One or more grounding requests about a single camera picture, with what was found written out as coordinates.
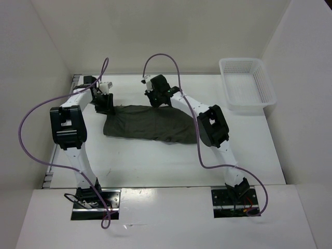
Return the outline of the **dark green shorts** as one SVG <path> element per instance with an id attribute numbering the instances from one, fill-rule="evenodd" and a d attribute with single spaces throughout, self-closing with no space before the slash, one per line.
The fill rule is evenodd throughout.
<path id="1" fill-rule="evenodd" d="M 116 106 L 108 113 L 103 127 L 105 136 L 126 139 L 196 144 L 196 130 L 191 116 L 183 111 L 163 106 Z"/>

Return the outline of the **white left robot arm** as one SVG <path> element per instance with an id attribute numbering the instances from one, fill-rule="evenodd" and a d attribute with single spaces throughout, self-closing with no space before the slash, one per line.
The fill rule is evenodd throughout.
<path id="1" fill-rule="evenodd" d="M 50 109 L 53 141 L 64 150 L 74 168 L 76 198 L 94 208 L 103 203 L 104 195 L 87 156 L 87 128 L 82 113 L 88 104 L 94 105 L 97 113 L 113 113 L 113 94 L 109 93 L 112 86 L 109 81 L 85 76 L 84 83 L 74 88 L 66 102 Z"/>

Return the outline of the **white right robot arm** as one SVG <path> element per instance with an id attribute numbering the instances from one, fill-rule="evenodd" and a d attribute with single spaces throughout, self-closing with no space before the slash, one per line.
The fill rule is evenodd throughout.
<path id="1" fill-rule="evenodd" d="M 223 159 L 228 200 L 233 204 L 241 203 L 250 185 L 238 169 L 229 143 L 229 127 L 221 108 L 218 105 L 205 105 L 183 93 L 179 87 L 171 87 L 163 75 L 144 76 L 141 82 L 146 85 L 145 95 L 152 107 L 165 104 L 193 118 L 199 137 L 197 145 L 203 143 Z"/>

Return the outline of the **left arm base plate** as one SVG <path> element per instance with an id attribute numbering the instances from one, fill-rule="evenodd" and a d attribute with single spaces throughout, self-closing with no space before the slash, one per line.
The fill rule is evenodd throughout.
<path id="1" fill-rule="evenodd" d="M 107 211 L 99 198 L 92 202 L 87 202 L 75 194 L 65 193 L 64 196 L 73 204 L 71 220 L 102 220 L 106 217 Z M 119 219 L 120 208 L 120 189 L 102 189 L 103 197 L 108 209 L 110 210 L 111 220 Z"/>

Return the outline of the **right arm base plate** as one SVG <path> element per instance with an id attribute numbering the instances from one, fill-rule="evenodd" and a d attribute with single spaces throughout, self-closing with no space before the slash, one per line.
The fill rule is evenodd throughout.
<path id="1" fill-rule="evenodd" d="M 214 218 L 248 217 L 260 212 L 256 190 L 251 187 L 238 201 L 233 201 L 226 187 L 211 188 Z"/>

